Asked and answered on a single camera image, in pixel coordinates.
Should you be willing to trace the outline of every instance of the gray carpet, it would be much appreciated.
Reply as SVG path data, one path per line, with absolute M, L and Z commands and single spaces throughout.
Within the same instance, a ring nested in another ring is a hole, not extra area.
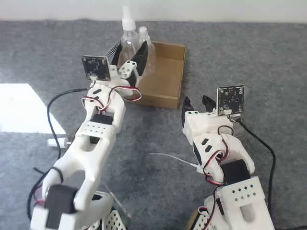
M 142 24 L 155 41 L 187 46 L 181 100 L 188 95 L 199 111 L 201 95 L 214 97 L 218 86 L 249 87 L 246 125 L 277 155 L 273 220 L 279 228 L 307 224 L 307 25 Z M 0 83 L 28 83 L 47 104 L 59 92 L 86 87 L 80 57 L 104 54 L 121 33 L 119 22 L 0 22 Z M 51 109 L 68 134 L 84 119 L 82 95 L 60 98 Z M 192 211 L 212 193 L 213 187 L 194 168 L 148 155 L 173 152 L 196 162 L 182 134 L 180 116 L 180 110 L 127 105 L 103 180 L 131 213 L 126 222 L 130 230 L 183 229 Z M 53 164 L 57 153 L 46 147 L 50 137 L 0 133 L 0 229 L 29 228 L 25 203 L 38 178 L 31 168 Z M 242 142 L 267 192 L 272 158 L 248 134 Z M 71 183 L 80 183 L 80 177 Z M 105 191 L 102 183 L 100 189 Z

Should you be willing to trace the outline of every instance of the white wall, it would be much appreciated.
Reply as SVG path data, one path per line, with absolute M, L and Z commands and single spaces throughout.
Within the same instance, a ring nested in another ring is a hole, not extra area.
M 136 20 L 307 22 L 307 0 L 130 0 Z M 0 0 L 0 20 L 120 20 L 122 0 Z

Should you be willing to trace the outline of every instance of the spray bottle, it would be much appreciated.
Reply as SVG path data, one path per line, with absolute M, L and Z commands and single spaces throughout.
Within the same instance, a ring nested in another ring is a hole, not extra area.
M 142 77 L 154 76 L 155 75 L 155 48 L 154 48 L 154 45 L 151 42 L 151 39 L 148 35 L 146 26 L 141 26 L 139 28 L 139 33 L 140 33 L 141 41 L 142 42 L 147 41 L 147 45 L 148 45 L 147 62 L 146 62 L 146 67 L 145 67 Z

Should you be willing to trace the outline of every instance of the robotic arm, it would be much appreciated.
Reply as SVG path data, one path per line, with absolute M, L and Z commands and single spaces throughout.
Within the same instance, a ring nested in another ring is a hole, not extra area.
M 197 171 L 217 185 L 198 210 L 193 230 L 274 230 L 255 165 L 235 137 L 234 122 L 243 113 L 244 86 L 217 89 L 217 104 L 204 100 L 206 113 L 195 111 L 190 100 L 182 109 L 183 133 L 199 162 Z
M 117 69 L 119 53 L 120 45 L 112 60 L 98 56 L 82 58 L 86 75 L 94 82 L 82 99 L 86 117 L 65 155 L 55 162 L 43 181 L 44 207 L 34 207 L 31 219 L 33 230 L 107 228 L 113 198 L 96 190 L 102 168 L 121 129 L 125 114 L 122 97 L 133 95 L 133 91 L 137 91 L 139 96 L 129 100 L 138 100 L 142 96 L 135 87 L 145 68 L 147 43 L 143 43 L 131 61 Z M 62 185 L 77 171 L 85 173 L 79 189 Z

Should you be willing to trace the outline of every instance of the plastic bottle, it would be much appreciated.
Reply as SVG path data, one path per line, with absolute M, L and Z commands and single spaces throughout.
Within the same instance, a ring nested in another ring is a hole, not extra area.
M 147 41 L 147 45 L 148 45 L 147 62 L 146 62 L 146 67 L 145 67 L 144 73 L 142 74 L 142 77 L 153 76 L 155 75 L 155 47 L 150 40 L 146 26 L 141 26 L 139 28 L 139 33 L 140 33 L 142 42 Z
M 134 54 L 141 47 L 141 39 L 137 32 L 135 32 L 135 20 L 130 14 L 128 6 L 123 6 L 122 25 L 124 35 L 121 37 L 120 44 L 122 47 L 122 55 L 124 62 L 131 60 Z

